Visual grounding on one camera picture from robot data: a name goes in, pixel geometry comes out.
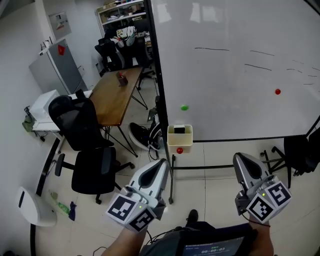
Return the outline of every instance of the white box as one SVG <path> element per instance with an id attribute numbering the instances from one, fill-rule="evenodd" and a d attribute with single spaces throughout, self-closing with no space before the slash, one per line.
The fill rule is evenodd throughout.
<path id="1" fill-rule="evenodd" d="M 38 123 L 51 123 L 49 104 L 60 96 L 57 90 L 52 90 L 39 96 L 30 108 L 30 113 Z"/>
<path id="2" fill-rule="evenodd" d="M 178 148 L 182 148 L 183 154 L 190 153 L 194 140 L 193 128 L 189 124 L 185 124 L 184 128 L 184 133 L 175 133 L 175 126 L 168 126 L 167 145 L 171 154 L 176 154 Z"/>

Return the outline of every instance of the small red ball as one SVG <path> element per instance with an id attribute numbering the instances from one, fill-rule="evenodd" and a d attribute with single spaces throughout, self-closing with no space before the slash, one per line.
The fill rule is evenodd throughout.
<path id="1" fill-rule="evenodd" d="M 182 147 L 178 147 L 178 148 L 176 149 L 176 152 L 177 152 L 178 154 L 182 154 L 182 153 L 184 152 L 184 150 L 183 150 Z"/>

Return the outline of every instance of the shelf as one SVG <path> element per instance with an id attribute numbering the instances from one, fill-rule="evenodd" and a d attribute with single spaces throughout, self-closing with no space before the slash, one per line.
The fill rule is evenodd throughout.
<path id="1" fill-rule="evenodd" d="M 135 1 L 131 1 L 131 2 L 125 2 L 125 3 L 122 3 L 122 4 L 118 4 L 117 6 L 114 6 L 114 7 L 99 11 L 98 14 L 100 15 L 101 13 L 104 13 L 104 12 L 107 12 L 107 11 L 111 11 L 111 10 L 114 10 L 114 9 L 118 9 L 118 8 L 124 7 L 124 6 L 134 5 L 136 3 L 143 3 L 143 1 L 144 0 L 135 0 Z"/>
<path id="2" fill-rule="evenodd" d="M 133 17 L 145 15 L 145 14 L 146 14 L 145 12 L 140 12 L 140 13 L 136 13 L 136 14 L 132 14 L 132 15 L 127 15 L 127 16 L 124 16 L 124 17 L 121 17 L 121 18 L 116 18 L 116 19 L 107 21 L 105 23 L 102 23 L 102 25 L 106 25 L 106 24 L 113 23 L 113 22 L 118 22 L 118 21 L 121 21 L 121 20 L 129 19 L 129 18 L 133 18 Z"/>

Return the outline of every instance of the tile floor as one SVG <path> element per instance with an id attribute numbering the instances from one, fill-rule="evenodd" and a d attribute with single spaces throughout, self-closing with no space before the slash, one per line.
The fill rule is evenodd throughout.
<path id="1" fill-rule="evenodd" d="M 149 108 L 154 107 L 155 87 L 151 80 L 144 80 L 141 94 Z M 135 122 L 140 125 L 147 123 L 148 110 L 134 100 L 130 101 L 128 111 L 121 126 L 128 133 L 128 124 Z M 122 143 L 124 139 L 116 128 L 111 134 Z M 272 146 L 281 148 L 281 139 L 260 141 L 207 142 L 195 143 L 190 154 L 176 156 L 177 166 L 211 166 L 231 164 L 236 152 L 251 154 L 260 158 L 260 152 L 267 150 L 271 159 L 278 158 L 271 153 Z M 133 173 L 149 163 L 148 152 L 132 145 L 138 157 L 115 143 L 117 159 L 122 162 L 133 162 L 134 170 L 124 169 L 116 175 L 116 182 L 122 187 L 129 183 Z M 65 161 L 74 164 L 77 152 L 67 142 L 62 146 Z M 287 182 L 286 170 L 278 171 L 278 176 Z M 58 201 L 69 205 L 74 201 L 76 207 L 75 221 L 66 215 L 57 213 L 57 224 L 54 227 L 37 227 L 36 250 L 38 256 L 91 256 L 93 251 L 104 246 L 108 247 L 119 235 L 122 228 L 105 216 L 105 210 L 113 193 L 101 196 L 102 204 L 95 203 L 95 196 L 79 194 L 71 189 L 72 172 L 63 169 L 60 177 L 52 171 L 45 183 L 42 197 L 53 204 L 49 190 L 58 193 Z M 270 222 L 271 239 L 274 252 L 279 256 L 313 256 L 320 245 L 320 170 L 292 177 L 290 204 Z M 162 220 L 155 220 L 148 228 L 152 236 L 168 231 L 176 226 L 183 226 L 191 209 L 197 209 L 199 220 L 207 221 L 216 228 L 245 223 L 238 216 L 235 207 L 235 196 L 240 191 L 233 168 L 176 170 L 174 172 L 174 203 L 169 204 L 170 179 L 168 179 L 163 198 L 167 208 Z M 95 256 L 100 256 L 103 249 Z"/>

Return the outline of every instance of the trash can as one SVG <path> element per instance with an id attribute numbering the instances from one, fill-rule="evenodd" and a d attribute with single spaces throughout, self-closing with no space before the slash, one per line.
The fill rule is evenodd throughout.
<path id="1" fill-rule="evenodd" d="M 31 224 L 51 227 L 57 223 L 57 215 L 53 207 L 22 186 L 18 189 L 15 201 L 23 217 Z"/>

